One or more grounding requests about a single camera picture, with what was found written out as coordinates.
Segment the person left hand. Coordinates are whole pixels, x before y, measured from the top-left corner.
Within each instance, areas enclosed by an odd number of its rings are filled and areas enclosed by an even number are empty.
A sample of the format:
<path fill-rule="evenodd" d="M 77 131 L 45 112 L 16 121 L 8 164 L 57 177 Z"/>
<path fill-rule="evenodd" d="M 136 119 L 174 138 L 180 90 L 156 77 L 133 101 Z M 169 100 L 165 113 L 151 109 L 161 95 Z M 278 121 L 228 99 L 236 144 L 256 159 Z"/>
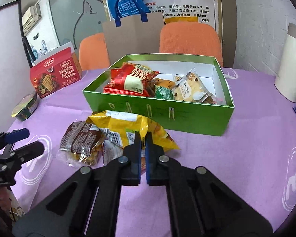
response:
<path fill-rule="evenodd" d="M 9 211 L 11 208 L 11 199 L 6 187 L 0 187 L 0 207 L 3 211 Z"/>

